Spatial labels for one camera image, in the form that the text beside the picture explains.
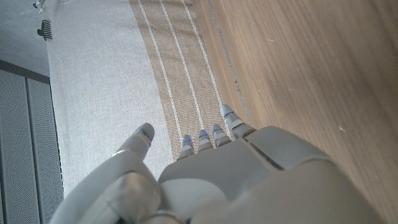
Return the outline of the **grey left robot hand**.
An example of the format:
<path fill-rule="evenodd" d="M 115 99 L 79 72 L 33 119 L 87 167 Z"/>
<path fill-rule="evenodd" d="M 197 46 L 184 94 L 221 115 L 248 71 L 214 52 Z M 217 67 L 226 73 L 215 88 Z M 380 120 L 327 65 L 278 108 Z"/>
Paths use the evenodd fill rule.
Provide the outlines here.
<path fill-rule="evenodd" d="M 138 127 L 60 204 L 52 223 L 382 223 L 322 150 L 275 126 L 255 129 L 229 106 L 229 131 L 184 136 L 156 179 L 144 158 L 153 127 Z"/>

